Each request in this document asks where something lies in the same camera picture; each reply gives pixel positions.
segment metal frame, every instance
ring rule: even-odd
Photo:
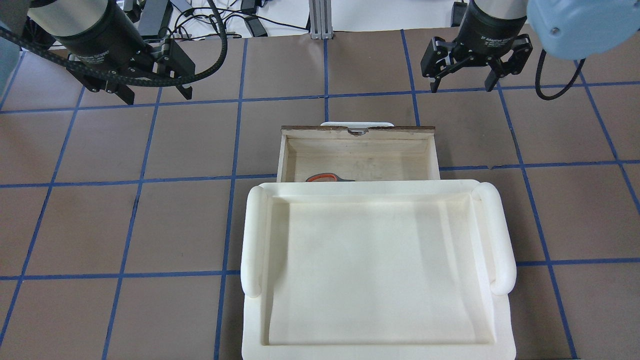
[[[331,25],[331,0],[309,0],[311,38],[333,38]]]

